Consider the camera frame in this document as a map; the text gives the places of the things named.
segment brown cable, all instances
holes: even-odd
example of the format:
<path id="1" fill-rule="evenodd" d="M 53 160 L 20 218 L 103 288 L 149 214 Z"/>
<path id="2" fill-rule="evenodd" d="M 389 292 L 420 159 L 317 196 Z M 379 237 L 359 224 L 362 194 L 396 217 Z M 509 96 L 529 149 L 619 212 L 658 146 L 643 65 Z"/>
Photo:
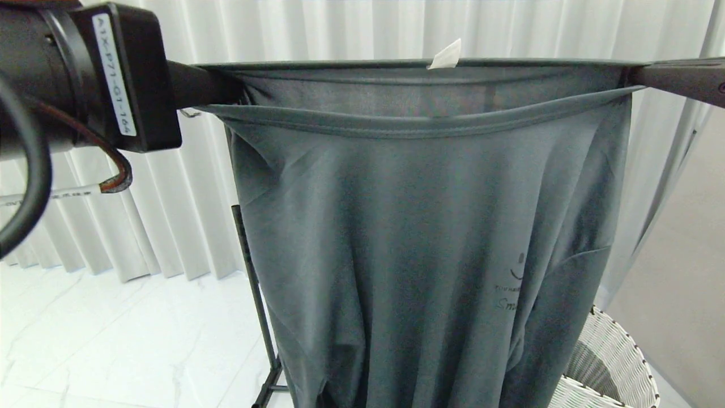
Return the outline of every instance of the brown cable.
<path id="1" fill-rule="evenodd" d="M 43 114 L 50 116 L 57 121 L 63 122 L 79 134 L 87 138 L 88 141 L 100 147 L 108 157 L 113 160 L 116 167 L 118 168 L 118 174 L 111 177 L 108 180 L 99 183 L 101 192 L 121 192 L 128 188 L 133 181 L 133 174 L 131 171 L 131 163 L 128 159 L 121 154 L 115 147 L 113 147 L 106 139 L 95 131 L 89 129 L 85 124 L 80 122 L 78 119 L 68 115 L 66 112 L 58 109 L 55 106 L 49 105 L 35 97 L 25 95 L 24 98 L 33 106 L 35 109 L 40 110 Z"/>

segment curtain fold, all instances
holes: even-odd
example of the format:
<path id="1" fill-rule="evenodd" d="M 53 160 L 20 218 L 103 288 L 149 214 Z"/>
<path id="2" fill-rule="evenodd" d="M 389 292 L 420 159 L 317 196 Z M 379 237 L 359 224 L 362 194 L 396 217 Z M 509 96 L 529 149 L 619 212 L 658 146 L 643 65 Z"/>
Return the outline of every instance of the curtain fold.
<path id="1" fill-rule="evenodd" d="M 92 4 L 99 1 L 84 1 Z M 184 63 L 432 58 L 461 38 L 462 57 L 667 60 L 699 57 L 714 0 L 123 0 L 159 18 L 167 58 Z M 642 232 L 676 177 L 703 107 L 656 90 L 634 95 L 618 238 L 600 291 L 606 306 Z M 5 258 L 23 267 L 113 268 L 146 274 L 242 270 L 223 127 L 179 116 L 179 150 L 139 155 L 119 195 L 53 200 L 31 236 Z M 93 147 L 55 154 L 54 188 L 101 181 L 112 164 Z M 24 189 L 22 160 L 0 163 L 0 194 Z M 0 222 L 12 215 L 0 209 Z"/>

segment white cable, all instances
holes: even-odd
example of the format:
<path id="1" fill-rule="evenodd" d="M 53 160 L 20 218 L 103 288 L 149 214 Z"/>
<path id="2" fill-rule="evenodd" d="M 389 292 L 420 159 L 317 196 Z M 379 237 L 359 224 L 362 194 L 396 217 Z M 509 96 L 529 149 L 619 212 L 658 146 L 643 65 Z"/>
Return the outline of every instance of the white cable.
<path id="1" fill-rule="evenodd" d="M 50 192 L 51 200 L 68 197 L 87 197 L 89 195 L 101 194 L 101 186 L 99 184 L 91 184 L 82 187 L 73 187 L 69 189 L 55 189 Z M 3 195 L 0 196 L 0 207 L 12 207 L 22 204 L 22 194 Z"/>

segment white marble floor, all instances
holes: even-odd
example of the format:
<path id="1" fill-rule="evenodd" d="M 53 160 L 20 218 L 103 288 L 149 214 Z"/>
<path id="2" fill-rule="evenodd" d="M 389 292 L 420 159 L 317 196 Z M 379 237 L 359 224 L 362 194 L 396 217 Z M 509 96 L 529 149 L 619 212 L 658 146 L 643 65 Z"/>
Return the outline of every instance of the white marble floor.
<path id="1" fill-rule="evenodd" d="M 245 408 L 268 373 L 241 273 L 121 285 L 0 264 L 0 298 L 3 408 Z M 689 408 L 659 384 L 662 408 Z"/>

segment white wicker basket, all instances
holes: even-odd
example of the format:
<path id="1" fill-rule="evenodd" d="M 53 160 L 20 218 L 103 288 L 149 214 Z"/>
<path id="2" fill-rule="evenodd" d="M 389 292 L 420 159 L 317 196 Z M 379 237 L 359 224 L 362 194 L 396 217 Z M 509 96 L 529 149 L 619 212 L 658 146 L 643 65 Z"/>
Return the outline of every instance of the white wicker basket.
<path id="1" fill-rule="evenodd" d="M 550 408 L 658 408 L 660 394 L 632 337 L 592 307 Z"/>

